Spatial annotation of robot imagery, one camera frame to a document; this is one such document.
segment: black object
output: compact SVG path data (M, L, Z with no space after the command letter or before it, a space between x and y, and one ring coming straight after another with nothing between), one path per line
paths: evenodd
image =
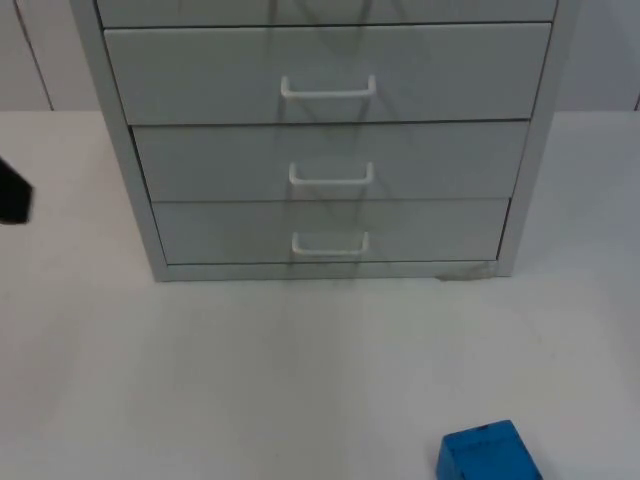
M33 187L0 158L0 223L27 223L32 199Z

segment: drawer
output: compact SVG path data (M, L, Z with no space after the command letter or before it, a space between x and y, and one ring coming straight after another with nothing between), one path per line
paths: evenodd
M495 260L508 200L156 203L169 264Z
M106 32L132 125L528 119L549 24Z
M153 201L505 198L529 124L136 127Z
M556 0L98 0L106 27L545 21Z

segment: blue block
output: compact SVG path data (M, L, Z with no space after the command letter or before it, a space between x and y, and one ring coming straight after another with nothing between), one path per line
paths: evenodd
M442 439L438 480L542 480L510 420Z

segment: cabinet side panel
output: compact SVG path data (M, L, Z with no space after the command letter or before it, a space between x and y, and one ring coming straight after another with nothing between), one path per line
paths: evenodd
M509 276L513 272L547 136L555 113L562 72L569 55L579 8L580 0L560 0L558 2L527 145L502 238L498 257L499 276Z
M165 280L167 265L162 244L133 140L125 121L95 4L90 0L71 0L71 7L153 275L158 281Z

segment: white drawer handle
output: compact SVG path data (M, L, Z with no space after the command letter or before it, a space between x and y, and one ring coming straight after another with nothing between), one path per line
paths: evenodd
M369 77L369 85L366 90L343 90L333 92L294 92L291 90L289 77L282 77L280 94L285 100L331 100L350 98L371 98L378 92L375 75Z
M291 251L300 257L361 257L369 251L369 233L362 234L362 246L358 250L308 250L300 246L300 235L291 238Z
M298 168L295 163L289 167L289 182L294 187L366 187L375 179L373 163L367 163L367 172L364 178L347 180L305 180L298 177Z

